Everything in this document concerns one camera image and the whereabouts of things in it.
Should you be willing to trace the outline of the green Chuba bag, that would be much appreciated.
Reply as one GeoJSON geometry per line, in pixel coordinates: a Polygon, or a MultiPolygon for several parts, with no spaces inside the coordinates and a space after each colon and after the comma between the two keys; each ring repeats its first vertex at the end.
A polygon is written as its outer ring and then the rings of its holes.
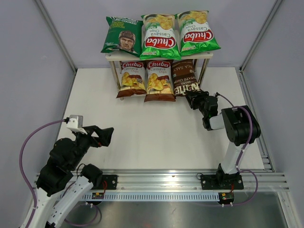
{"type": "Polygon", "coordinates": [[[207,10],[190,10],[175,15],[182,57],[221,49],[208,24],[208,15],[207,10]]]}
{"type": "Polygon", "coordinates": [[[141,60],[164,58],[180,60],[177,39],[174,32],[175,16],[172,14],[142,15],[145,37],[141,60]]]}

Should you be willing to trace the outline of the dark brown sea salt bag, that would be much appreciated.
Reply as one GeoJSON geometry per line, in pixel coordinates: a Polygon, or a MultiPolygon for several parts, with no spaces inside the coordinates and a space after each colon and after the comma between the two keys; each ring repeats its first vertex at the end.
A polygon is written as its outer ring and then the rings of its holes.
{"type": "Polygon", "coordinates": [[[175,96],[185,96],[187,91],[200,91],[191,59],[173,63],[171,77],[175,96]]]}

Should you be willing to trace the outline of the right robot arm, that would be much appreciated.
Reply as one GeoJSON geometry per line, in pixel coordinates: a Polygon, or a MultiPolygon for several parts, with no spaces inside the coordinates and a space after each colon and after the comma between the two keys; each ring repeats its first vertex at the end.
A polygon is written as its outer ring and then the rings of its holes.
{"type": "Polygon", "coordinates": [[[224,160],[215,174],[199,174],[203,190],[242,190],[244,188],[240,164],[246,148],[261,135],[261,128],[247,105],[224,108],[218,113],[218,97],[207,91],[187,91],[186,99],[191,109],[198,109],[203,126],[208,131],[224,129],[229,139],[224,160]]]}

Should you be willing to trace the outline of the dark green portrait chips bag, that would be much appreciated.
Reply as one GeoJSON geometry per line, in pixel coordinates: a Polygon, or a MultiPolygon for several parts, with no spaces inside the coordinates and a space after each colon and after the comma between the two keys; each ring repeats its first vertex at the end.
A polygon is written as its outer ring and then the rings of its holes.
{"type": "Polygon", "coordinates": [[[143,21],[124,17],[106,17],[109,25],[102,53],[122,51],[139,57],[142,52],[143,21]]]}

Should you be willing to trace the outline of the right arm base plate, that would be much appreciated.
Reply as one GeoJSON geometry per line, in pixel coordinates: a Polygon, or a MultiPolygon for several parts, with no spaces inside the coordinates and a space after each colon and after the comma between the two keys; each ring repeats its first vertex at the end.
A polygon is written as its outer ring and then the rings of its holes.
{"type": "Polygon", "coordinates": [[[202,174],[199,177],[203,190],[243,190],[244,184],[241,175],[224,175],[224,177],[216,177],[216,175],[202,174]]]}

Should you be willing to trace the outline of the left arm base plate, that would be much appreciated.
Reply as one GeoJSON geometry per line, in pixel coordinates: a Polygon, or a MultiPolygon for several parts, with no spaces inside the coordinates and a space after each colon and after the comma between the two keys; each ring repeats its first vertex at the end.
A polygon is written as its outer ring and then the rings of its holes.
{"type": "Polygon", "coordinates": [[[117,175],[103,175],[99,185],[94,186],[92,190],[116,190],[118,183],[117,175]]]}

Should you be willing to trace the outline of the brown Chuba bag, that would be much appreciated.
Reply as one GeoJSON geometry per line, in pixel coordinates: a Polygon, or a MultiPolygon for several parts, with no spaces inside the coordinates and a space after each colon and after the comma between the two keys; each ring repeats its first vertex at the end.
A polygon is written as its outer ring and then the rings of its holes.
{"type": "Polygon", "coordinates": [[[145,61],[122,62],[121,88],[118,91],[117,98],[129,97],[133,95],[147,94],[145,78],[145,61]]]}
{"type": "Polygon", "coordinates": [[[147,61],[148,81],[144,102],[176,101],[171,82],[172,63],[172,59],[147,61]]]}

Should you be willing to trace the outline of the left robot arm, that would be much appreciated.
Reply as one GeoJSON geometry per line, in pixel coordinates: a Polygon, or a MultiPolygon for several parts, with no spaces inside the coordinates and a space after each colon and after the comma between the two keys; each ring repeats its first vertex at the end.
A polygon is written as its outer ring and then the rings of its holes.
{"type": "Polygon", "coordinates": [[[23,228],[59,228],[63,221],[90,189],[98,189],[103,183],[103,172],[88,164],[61,200],[60,193],[72,179],[88,149],[109,146],[114,128],[100,129],[87,127],[67,127],[75,135],[75,140],[63,138],[54,144],[46,165],[41,169],[36,188],[31,189],[33,204],[21,225],[23,228]]]}

